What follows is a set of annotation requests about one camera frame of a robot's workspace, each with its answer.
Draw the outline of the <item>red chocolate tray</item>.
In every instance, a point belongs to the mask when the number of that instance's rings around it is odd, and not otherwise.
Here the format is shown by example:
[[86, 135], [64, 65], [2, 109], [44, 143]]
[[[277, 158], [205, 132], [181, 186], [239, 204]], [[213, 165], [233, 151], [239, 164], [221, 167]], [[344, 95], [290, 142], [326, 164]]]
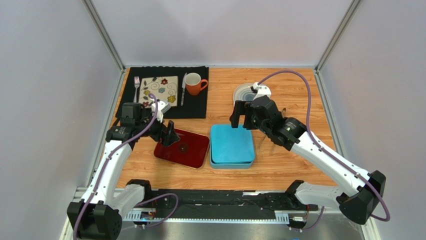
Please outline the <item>red chocolate tray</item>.
[[209, 150], [209, 137], [181, 129], [175, 129], [175, 132], [180, 141], [168, 147], [158, 143], [154, 149], [154, 156], [193, 169], [201, 168]]

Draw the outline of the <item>blue tin lid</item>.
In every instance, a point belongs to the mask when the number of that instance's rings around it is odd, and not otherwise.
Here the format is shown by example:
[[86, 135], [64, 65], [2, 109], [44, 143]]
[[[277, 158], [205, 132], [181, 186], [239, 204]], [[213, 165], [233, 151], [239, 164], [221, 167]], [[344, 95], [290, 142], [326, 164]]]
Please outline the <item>blue tin lid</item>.
[[245, 156], [255, 154], [252, 132], [240, 124], [232, 128], [229, 124], [215, 124], [210, 129], [210, 153], [217, 163], [246, 162]]

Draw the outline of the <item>blue tin box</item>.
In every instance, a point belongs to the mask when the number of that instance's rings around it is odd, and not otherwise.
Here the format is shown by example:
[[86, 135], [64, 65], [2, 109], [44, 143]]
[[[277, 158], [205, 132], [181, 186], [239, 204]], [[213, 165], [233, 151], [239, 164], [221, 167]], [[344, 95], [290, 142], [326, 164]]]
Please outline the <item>blue tin box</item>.
[[225, 162], [225, 163], [218, 163], [215, 161], [215, 155], [211, 152], [210, 153], [210, 166], [213, 169], [219, 169], [219, 170], [245, 170], [245, 169], [249, 169], [252, 164], [254, 163], [256, 157], [255, 154], [247, 154], [245, 157], [246, 159], [245, 162], [238, 162], [238, 163], [230, 163], [230, 162]]

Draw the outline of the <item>metal tongs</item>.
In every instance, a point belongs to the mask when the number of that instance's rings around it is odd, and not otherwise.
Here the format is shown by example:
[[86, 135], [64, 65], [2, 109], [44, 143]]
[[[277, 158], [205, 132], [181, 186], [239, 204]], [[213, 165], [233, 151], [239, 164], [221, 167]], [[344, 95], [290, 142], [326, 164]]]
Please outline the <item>metal tongs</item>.
[[281, 115], [282, 115], [282, 117], [284, 118], [284, 117], [286, 117], [286, 113], [287, 113], [287, 109], [284, 107], [282, 110], [281, 110]]

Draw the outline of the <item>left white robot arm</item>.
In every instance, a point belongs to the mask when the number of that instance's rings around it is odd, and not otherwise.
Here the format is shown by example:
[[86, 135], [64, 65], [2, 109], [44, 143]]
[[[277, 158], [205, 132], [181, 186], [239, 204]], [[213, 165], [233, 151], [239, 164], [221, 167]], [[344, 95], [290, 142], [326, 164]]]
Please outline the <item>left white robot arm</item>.
[[106, 133], [98, 170], [80, 200], [67, 208], [73, 239], [115, 240], [123, 218], [134, 207], [155, 201], [147, 180], [133, 179], [119, 195], [114, 194], [124, 164], [140, 138], [150, 137], [164, 147], [180, 140], [174, 122], [164, 124], [163, 114], [169, 109], [169, 104], [162, 100], [155, 100], [150, 108], [137, 102], [122, 106], [121, 116]]

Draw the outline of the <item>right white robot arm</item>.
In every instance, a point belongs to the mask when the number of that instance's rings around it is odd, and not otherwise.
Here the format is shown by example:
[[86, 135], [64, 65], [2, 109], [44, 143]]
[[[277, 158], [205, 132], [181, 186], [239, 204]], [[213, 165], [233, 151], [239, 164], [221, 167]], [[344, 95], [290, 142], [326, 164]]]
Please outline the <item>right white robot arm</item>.
[[384, 202], [387, 178], [382, 172], [369, 172], [351, 163], [324, 145], [304, 123], [282, 116], [269, 97], [235, 101], [229, 118], [232, 128], [239, 125], [241, 116], [244, 116], [243, 128], [261, 131], [275, 145], [308, 160], [337, 184], [331, 187], [295, 180], [287, 192], [297, 204], [339, 209], [350, 221], [364, 225]]

